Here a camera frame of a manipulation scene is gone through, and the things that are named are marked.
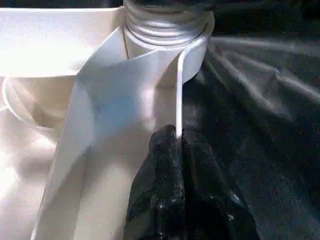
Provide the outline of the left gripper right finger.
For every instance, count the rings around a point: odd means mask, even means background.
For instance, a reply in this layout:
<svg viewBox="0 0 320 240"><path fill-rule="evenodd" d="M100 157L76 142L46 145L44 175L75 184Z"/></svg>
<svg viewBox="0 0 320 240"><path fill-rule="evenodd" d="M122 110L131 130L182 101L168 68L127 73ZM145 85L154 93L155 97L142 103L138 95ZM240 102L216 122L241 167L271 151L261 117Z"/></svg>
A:
<svg viewBox="0 0 320 240"><path fill-rule="evenodd" d="M184 129L182 159L187 238L258 240L239 186L202 133Z"/></svg>

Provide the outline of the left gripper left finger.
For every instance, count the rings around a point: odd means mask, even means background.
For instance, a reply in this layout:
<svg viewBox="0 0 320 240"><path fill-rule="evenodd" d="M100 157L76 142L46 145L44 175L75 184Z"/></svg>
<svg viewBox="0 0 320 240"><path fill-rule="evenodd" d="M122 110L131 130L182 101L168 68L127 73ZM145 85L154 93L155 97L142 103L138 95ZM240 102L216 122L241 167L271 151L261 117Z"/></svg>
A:
<svg viewBox="0 0 320 240"><path fill-rule="evenodd" d="M123 239L183 240L185 188L176 128L154 132L130 188Z"/></svg>

